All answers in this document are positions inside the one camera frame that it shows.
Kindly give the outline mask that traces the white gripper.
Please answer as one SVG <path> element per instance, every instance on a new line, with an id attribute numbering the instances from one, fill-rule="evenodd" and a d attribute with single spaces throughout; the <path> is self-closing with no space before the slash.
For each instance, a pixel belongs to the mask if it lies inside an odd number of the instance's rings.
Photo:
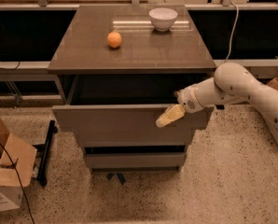
<path id="1" fill-rule="evenodd" d="M 174 96 L 180 105 L 169 105 L 167 109 L 158 117 L 156 125 L 159 128 L 165 127 L 170 123 L 181 119 L 185 112 L 197 113 L 203 110 L 203 106 L 197 99 L 195 85 L 185 87 L 176 91 Z"/>

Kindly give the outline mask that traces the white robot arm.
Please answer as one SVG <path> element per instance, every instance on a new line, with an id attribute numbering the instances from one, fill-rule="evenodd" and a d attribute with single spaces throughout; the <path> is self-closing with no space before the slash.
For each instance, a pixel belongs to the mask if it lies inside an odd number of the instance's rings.
<path id="1" fill-rule="evenodd" d="M 179 224 L 278 224 L 278 91 L 237 63 L 177 92 L 160 127 L 212 108 L 195 134 L 184 180 Z"/>

